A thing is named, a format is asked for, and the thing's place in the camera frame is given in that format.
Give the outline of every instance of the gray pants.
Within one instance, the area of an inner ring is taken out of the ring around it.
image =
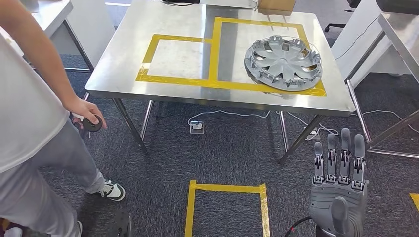
[[[42,166],[69,171],[88,193],[99,191],[105,182],[68,121],[36,155],[0,173],[0,217],[52,236],[80,236],[76,211],[44,180],[38,171]]]

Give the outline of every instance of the gray robotic hand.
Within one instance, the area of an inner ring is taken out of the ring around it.
[[[366,168],[365,144],[362,135],[355,136],[355,159],[351,155],[351,134],[342,130],[342,153],[336,152],[336,136],[328,136],[328,157],[323,161],[323,148],[315,144],[314,176],[311,185],[310,216],[322,235],[336,237],[361,237],[367,203],[368,180],[364,180]],[[340,174],[336,173],[336,160],[340,159]],[[327,175],[323,166],[327,166]]]

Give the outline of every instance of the sneaker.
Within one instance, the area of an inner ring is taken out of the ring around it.
[[[79,230],[80,230],[80,237],[82,236],[83,233],[83,225],[80,221],[77,221],[77,224],[79,225]]]
[[[23,235],[23,230],[21,228],[13,227],[7,230],[3,236],[4,237],[22,237],[22,235]]]
[[[125,198],[125,189],[110,180],[105,180],[105,185],[99,193],[102,197],[109,198],[112,201],[121,201]]]

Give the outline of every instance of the cardboard box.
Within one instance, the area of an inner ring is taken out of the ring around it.
[[[295,0],[259,0],[259,9],[293,11]]]

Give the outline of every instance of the white t-shirt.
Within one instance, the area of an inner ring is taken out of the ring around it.
[[[69,116],[10,42],[0,34],[0,173],[35,155]]]

